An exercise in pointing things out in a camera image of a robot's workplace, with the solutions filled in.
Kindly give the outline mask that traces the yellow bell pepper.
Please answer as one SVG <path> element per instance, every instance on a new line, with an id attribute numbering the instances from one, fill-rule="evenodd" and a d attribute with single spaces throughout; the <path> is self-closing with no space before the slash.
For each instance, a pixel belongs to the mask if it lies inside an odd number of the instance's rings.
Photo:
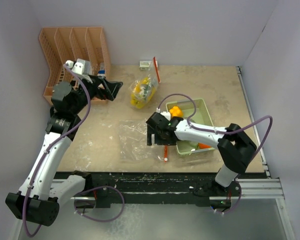
<path id="1" fill-rule="evenodd" d="M 169 110 L 170 116 L 171 118 L 173 117 L 179 117 L 182 118 L 184 116 L 182 110 L 178 107 L 178 106 L 173 106 L 170 110 Z"/>

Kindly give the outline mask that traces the yellow banana bunch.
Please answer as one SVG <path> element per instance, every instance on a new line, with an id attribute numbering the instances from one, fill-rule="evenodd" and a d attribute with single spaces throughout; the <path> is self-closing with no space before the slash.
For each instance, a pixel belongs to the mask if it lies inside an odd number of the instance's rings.
<path id="1" fill-rule="evenodd" d="M 156 92 L 156 86 L 149 77 L 136 82 L 135 87 L 131 91 L 130 104 L 137 108 L 142 109 L 152 99 Z"/>

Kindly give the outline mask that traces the white garlic bulb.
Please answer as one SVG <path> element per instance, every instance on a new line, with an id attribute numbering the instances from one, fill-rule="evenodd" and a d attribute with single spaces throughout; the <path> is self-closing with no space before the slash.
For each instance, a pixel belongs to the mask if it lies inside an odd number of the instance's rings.
<path id="1" fill-rule="evenodd" d="M 145 91 L 144 91 L 144 90 L 142 90 L 142 91 L 139 92 L 139 95 L 140 95 L 141 97 L 143 97 L 144 94 L 145 94 Z"/>

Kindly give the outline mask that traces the clear zip bag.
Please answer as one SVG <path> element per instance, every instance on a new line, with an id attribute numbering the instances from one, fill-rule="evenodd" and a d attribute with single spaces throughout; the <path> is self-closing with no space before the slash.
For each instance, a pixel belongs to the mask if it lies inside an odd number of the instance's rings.
<path id="1" fill-rule="evenodd" d="M 125 161 L 164 161 L 164 147 L 147 145 L 146 120 L 121 120 L 118 125 L 120 156 Z"/>
<path id="2" fill-rule="evenodd" d="M 145 68 L 143 77 L 130 86 L 130 104 L 136 109 L 144 108 L 156 93 L 161 83 L 157 59 L 154 56 Z"/>

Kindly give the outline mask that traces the green cucumber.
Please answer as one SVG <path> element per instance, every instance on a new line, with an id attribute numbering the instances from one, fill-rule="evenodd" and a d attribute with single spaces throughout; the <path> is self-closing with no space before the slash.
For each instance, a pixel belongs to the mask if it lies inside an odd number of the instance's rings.
<path id="1" fill-rule="evenodd" d="M 152 85 L 151 84 L 143 84 L 141 86 L 141 91 L 144 91 L 144 96 L 142 97 L 144 101 L 147 101 L 147 99 L 152 94 Z"/>

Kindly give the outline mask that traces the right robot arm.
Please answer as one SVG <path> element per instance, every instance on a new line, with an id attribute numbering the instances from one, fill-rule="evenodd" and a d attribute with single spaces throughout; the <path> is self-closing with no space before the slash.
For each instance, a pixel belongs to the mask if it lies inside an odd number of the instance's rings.
<path id="1" fill-rule="evenodd" d="M 228 127 L 214 127 L 182 117 L 167 119 L 163 114 L 155 112 L 146 121 L 146 125 L 148 146 L 175 146 L 177 142 L 188 141 L 218 150 L 223 165 L 212 183 L 212 190 L 218 196 L 223 196 L 230 190 L 232 181 L 246 172 L 257 153 L 253 140 L 234 123 Z"/>

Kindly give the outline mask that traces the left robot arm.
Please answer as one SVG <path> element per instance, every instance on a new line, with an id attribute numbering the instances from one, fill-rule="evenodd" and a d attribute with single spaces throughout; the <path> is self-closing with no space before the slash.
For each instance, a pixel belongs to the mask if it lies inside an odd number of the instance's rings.
<path id="1" fill-rule="evenodd" d="M 14 216 L 23 222 L 51 226 L 59 210 L 72 196 L 88 196 L 93 180 L 87 172 L 74 171 L 56 188 L 53 179 L 67 149 L 83 123 L 79 117 L 91 100 L 113 101 L 122 88 L 121 81 L 107 81 L 102 76 L 82 78 L 77 89 L 74 82 L 61 81 L 52 89 L 52 107 L 43 144 L 28 177 L 16 193 L 9 193 L 5 203 Z"/>

